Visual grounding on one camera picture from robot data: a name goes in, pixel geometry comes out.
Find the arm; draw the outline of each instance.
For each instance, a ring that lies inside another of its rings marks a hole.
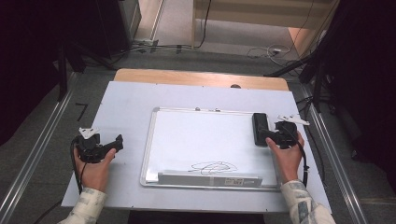
[[[82,171],[84,171],[81,177],[84,189],[79,195],[78,202],[73,208],[73,211],[67,219],[61,221],[59,224],[96,223],[105,204],[108,167],[115,154],[116,149],[113,148],[107,152],[106,157],[101,162],[85,164],[79,158],[78,151],[76,149],[74,150],[78,173],[81,175]]]
[[[303,146],[304,139],[298,133],[298,141]],[[283,185],[280,188],[290,210],[291,221],[296,223],[335,223],[332,215],[321,204],[315,203],[304,184],[298,180],[297,170],[301,161],[298,145],[280,149],[270,138],[265,139],[268,147],[276,155]]]

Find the hand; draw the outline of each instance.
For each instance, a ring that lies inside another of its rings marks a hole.
[[[297,131],[297,134],[298,141],[301,146],[304,146],[304,139],[301,137],[300,132]],[[283,183],[298,179],[297,170],[302,157],[298,144],[288,149],[280,149],[271,138],[266,138],[265,141],[276,155]]]
[[[105,192],[107,185],[108,176],[108,166],[110,162],[114,159],[116,154],[116,149],[112,148],[109,150],[105,158],[99,163],[87,163],[82,161],[78,156],[78,150],[74,149],[74,156],[76,160],[76,166],[78,170],[78,175],[81,176],[81,172],[84,168],[84,173],[82,174],[81,182],[84,188],[97,189]]]

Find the gray carpet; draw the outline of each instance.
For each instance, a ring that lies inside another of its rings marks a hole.
[[[132,52],[124,55],[116,66],[127,68],[150,68],[167,70],[190,70],[242,74],[260,76],[279,69],[267,58],[249,59],[246,56],[203,53],[183,50],[176,54],[174,50],[157,49],[154,53]],[[69,159],[69,144],[78,133],[79,127],[91,127],[96,111],[106,90],[108,81],[114,78],[115,71],[103,67],[89,67],[84,74],[78,74],[78,84],[64,114],[51,137],[46,151],[35,169],[35,172],[23,193],[9,223],[33,223],[43,212],[58,202],[64,196],[67,184],[72,174]],[[285,75],[289,81],[290,90],[296,100],[304,98],[301,85],[296,78]],[[50,112],[56,104],[57,88],[43,99],[41,104],[26,119],[14,137],[0,147],[0,197],[4,197],[7,189],[15,178],[21,165],[33,147],[39,133],[44,127]],[[89,104],[81,121],[77,121],[81,107],[75,103]],[[348,176],[359,198],[389,198],[394,197],[384,173],[371,163],[361,163],[350,159],[351,145],[347,135],[337,119],[323,105],[323,117],[336,144],[339,156],[348,172]],[[319,151],[323,164],[314,150],[316,163],[325,168],[325,184],[333,216],[337,223],[352,223],[346,203],[334,177],[326,154],[320,146],[318,133],[311,131],[319,143]],[[395,223],[396,205],[365,203],[363,210],[370,223]],[[71,208],[57,207],[49,213],[41,223],[56,223],[67,217]],[[129,211],[104,209],[98,223],[127,223]],[[266,214],[266,223],[290,223],[288,214]]]

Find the black eraser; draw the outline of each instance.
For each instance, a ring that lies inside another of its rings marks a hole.
[[[268,118],[264,113],[254,113],[253,117],[253,133],[254,133],[254,144],[259,147],[267,147],[267,142],[265,141],[265,136],[260,134],[262,130],[269,130],[268,128]]]

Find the whiteboard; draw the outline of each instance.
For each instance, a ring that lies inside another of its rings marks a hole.
[[[254,144],[252,112],[154,108],[141,184],[279,190],[271,149]]]

